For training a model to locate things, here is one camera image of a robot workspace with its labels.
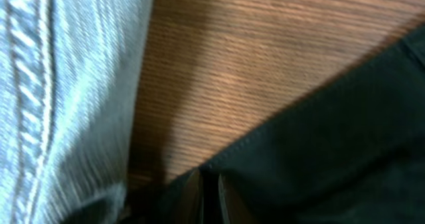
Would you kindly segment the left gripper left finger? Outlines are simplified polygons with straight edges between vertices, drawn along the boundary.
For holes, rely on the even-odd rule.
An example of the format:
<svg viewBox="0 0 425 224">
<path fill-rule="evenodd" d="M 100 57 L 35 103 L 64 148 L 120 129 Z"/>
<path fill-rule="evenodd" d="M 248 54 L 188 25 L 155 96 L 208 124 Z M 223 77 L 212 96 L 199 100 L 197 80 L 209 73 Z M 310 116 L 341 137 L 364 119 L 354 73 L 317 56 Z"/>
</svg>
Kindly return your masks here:
<svg viewBox="0 0 425 224">
<path fill-rule="evenodd" d="M 178 224 L 199 224 L 203 218 L 203 179 L 198 169 L 191 172 L 175 208 Z"/>
</svg>

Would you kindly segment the black shorts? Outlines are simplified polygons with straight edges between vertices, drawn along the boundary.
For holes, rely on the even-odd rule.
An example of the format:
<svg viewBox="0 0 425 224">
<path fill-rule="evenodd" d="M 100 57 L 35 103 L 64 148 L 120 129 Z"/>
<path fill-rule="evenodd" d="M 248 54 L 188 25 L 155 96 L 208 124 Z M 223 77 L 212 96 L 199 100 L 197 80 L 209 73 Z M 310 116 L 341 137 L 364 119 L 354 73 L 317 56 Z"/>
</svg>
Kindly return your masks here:
<svg viewBox="0 0 425 224">
<path fill-rule="evenodd" d="M 424 27 L 275 115 L 154 197 L 127 223 L 176 223 L 192 171 L 202 223 L 223 223 L 218 177 L 256 223 L 424 222 Z"/>
</svg>

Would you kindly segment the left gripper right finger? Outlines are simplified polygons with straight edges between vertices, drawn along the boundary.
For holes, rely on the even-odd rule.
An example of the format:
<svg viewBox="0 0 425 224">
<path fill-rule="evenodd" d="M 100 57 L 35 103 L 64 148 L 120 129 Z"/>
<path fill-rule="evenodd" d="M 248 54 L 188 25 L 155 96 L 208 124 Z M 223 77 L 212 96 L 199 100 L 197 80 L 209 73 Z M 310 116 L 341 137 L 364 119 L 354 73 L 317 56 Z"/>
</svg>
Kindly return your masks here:
<svg viewBox="0 0 425 224">
<path fill-rule="evenodd" d="M 218 196 L 224 224 L 256 224 L 254 216 L 224 175 L 218 177 Z"/>
</svg>

